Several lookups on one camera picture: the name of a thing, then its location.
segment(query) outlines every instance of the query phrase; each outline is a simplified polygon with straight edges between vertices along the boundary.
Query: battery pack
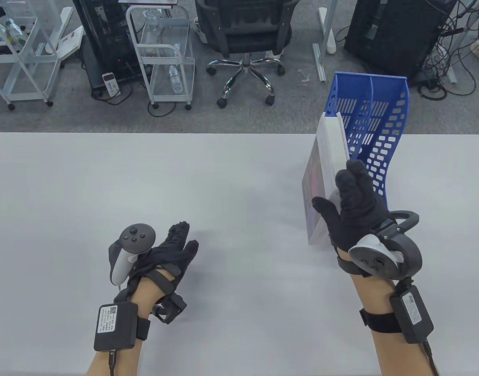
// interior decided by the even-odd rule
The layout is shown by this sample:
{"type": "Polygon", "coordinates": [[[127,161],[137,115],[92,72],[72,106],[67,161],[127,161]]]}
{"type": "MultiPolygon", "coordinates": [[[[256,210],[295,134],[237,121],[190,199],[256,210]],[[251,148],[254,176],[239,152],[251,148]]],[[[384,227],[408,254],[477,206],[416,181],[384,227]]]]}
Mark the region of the battery pack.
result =
{"type": "Polygon", "coordinates": [[[132,302],[101,306],[93,349],[95,351],[132,349],[137,338],[137,315],[138,306],[132,302]]]}
{"type": "Polygon", "coordinates": [[[434,331],[431,317],[416,286],[410,285],[400,294],[392,295],[389,301],[407,343],[422,343],[434,331]]]}

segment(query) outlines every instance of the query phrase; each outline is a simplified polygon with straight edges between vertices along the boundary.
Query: chair base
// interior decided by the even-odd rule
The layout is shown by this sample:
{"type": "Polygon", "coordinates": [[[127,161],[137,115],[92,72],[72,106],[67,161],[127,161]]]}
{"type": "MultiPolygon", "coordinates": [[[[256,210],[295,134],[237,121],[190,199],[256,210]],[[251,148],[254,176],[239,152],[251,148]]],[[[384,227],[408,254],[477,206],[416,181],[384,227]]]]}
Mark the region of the chair base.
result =
{"type": "Polygon", "coordinates": [[[215,75],[215,73],[217,72],[215,69],[216,66],[238,68],[234,76],[226,82],[224,90],[222,91],[222,97],[217,100],[217,106],[219,106],[220,108],[224,108],[225,106],[227,106],[227,97],[229,96],[232,87],[234,86],[236,81],[238,81],[241,75],[243,75],[243,73],[245,72],[250,73],[259,81],[261,81],[265,88],[269,91],[269,95],[266,98],[266,104],[268,104],[269,106],[272,106],[274,104],[275,93],[274,89],[272,89],[271,82],[267,79],[267,77],[259,73],[259,71],[257,71],[255,68],[266,64],[277,64],[277,74],[279,76],[282,76],[285,74],[285,67],[283,66],[283,63],[279,59],[259,59],[252,61],[250,58],[251,54],[246,53],[243,54],[243,59],[241,59],[241,61],[214,60],[208,64],[207,73],[211,76],[215,75]]]}

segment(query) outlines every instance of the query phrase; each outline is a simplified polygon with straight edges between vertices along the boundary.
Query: office chair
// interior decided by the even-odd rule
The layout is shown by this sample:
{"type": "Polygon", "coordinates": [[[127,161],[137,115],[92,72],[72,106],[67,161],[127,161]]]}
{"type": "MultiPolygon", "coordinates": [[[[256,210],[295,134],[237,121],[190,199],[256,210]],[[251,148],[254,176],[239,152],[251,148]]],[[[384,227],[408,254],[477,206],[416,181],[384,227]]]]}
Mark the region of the office chair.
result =
{"type": "Polygon", "coordinates": [[[208,44],[226,59],[214,60],[207,66],[213,76],[216,66],[236,67],[238,71],[224,86],[217,106],[224,108],[227,97],[238,78],[249,72],[261,81],[269,95],[266,104],[272,106],[275,93],[269,80],[256,68],[265,64],[277,64],[277,74],[285,74],[279,59],[251,59],[252,52],[272,51],[281,54],[290,43],[290,21],[299,0],[195,0],[200,28],[207,36],[208,44]],[[241,61],[227,60],[230,54],[243,54],[241,61]]]}

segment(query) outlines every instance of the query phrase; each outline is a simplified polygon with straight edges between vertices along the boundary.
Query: book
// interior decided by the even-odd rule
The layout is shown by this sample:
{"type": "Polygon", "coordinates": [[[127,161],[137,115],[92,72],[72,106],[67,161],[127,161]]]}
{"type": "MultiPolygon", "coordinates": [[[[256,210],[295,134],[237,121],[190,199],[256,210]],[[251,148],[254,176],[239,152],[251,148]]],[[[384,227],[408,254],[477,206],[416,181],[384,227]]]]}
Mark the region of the book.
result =
{"type": "Polygon", "coordinates": [[[302,192],[306,213],[307,235],[310,245],[321,244],[328,236],[328,228],[312,205],[314,196],[325,197],[332,201],[340,211],[339,191],[335,185],[335,175],[346,168],[349,159],[347,137],[344,131],[342,116],[321,115],[316,131],[313,149],[309,156],[304,177],[302,192]]]}

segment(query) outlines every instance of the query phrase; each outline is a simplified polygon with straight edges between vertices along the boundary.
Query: chrome chair leg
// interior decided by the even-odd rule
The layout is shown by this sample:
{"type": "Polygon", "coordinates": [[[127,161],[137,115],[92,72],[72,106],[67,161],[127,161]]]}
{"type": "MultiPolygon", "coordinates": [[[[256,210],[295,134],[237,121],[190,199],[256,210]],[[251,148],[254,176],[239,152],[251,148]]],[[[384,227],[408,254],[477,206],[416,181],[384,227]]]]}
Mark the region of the chrome chair leg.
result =
{"type": "Polygon", "coordinates": [[[232,61],[232,60],[214,60],[208,64],[209,67],[213,67],[214,65],[222,65],[227,67],[239,67],[241,66],[241,61],[232,61]]]}
{"type": "Polygon", "coordinates": [[[259,79],[259,81],[261,81],[264,84],[266,89],[268,89],[269,95],[271,97],[274,97],[274,90],[272,89],[272,84],[270,83],[270,81],[266,77],[264,77],[262,74],[257,72],[257,70],[255,70],[254,68],[250,68],[250,73],[253,74],[254,77],[256,77],[257,79],[259,79]]]}
{"type": "Polygon", "coordinates": [[[234,84],[236,83],[236,81],[238,80],[238,78],[243,74],[243,72],[245,71],[245,69],[243,67],[241,67],[235,74],[233,77],[231,77],[229,79],[229,81],[226,82],[225,86],[224,86],[224,90],[222,91],[222,99],[227,99],[229,93],[231,92],[231,89],[232,87],[234,86],[234,84]]]}
{"type": "Polygon", "coordinates": [[[258,67],[260,65],[274,64],[274,63],[284,66],[280,59],[258,59],[258,60],[252,61],[252,66],[258,67]]]}

